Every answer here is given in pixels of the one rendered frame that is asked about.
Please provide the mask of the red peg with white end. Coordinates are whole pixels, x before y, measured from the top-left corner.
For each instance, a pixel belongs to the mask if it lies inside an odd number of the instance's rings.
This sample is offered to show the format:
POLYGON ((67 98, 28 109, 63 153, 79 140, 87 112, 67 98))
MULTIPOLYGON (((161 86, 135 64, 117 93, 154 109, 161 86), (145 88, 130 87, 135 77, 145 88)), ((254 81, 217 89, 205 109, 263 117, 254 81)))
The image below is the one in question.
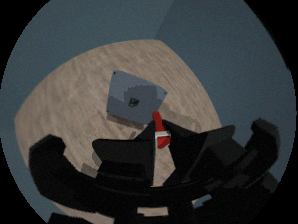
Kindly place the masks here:
POLYGON ((164 127, 164 121, 162 121, 162 117, 160 112, 153 112, 153 120, 156 120, 156 143, 154 143, 154 147, 164 148, 166 145, 169 145, 170 132, 166 127, 164 127))

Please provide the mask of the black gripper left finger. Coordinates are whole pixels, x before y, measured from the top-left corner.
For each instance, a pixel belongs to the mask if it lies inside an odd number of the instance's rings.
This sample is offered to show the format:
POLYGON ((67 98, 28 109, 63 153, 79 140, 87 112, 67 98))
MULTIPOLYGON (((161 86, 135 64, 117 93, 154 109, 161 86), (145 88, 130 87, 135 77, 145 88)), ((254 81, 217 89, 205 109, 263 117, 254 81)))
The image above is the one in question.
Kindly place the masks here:
POLYGON ((156 152, 156 120, 134 137, 134 140, 96 139, 92 147, 98 159, 113 163, 144 164, 150 186, 154 180, 154 152, 156 152))

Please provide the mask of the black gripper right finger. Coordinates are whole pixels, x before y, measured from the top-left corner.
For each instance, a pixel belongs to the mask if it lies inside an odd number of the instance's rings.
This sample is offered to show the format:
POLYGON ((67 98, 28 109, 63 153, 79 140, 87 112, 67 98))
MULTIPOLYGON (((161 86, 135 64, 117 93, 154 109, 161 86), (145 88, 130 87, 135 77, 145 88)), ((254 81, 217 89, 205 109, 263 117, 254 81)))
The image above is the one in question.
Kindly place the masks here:
POLYGON ((170 155, 176 165, 178 180, 180 183, 190 180, 190 173, 196 168, 198 161, 204 156, 205 149, 209 145, 217 144, 218 141, 227 140, 229 137, 233 139, 235 132, 234 125, 226 125, 223 128, 212 129, 208 132, 192 132, 177 125, 164 121, 164 127, 170 132, 170 141, 168 148, 170 155))

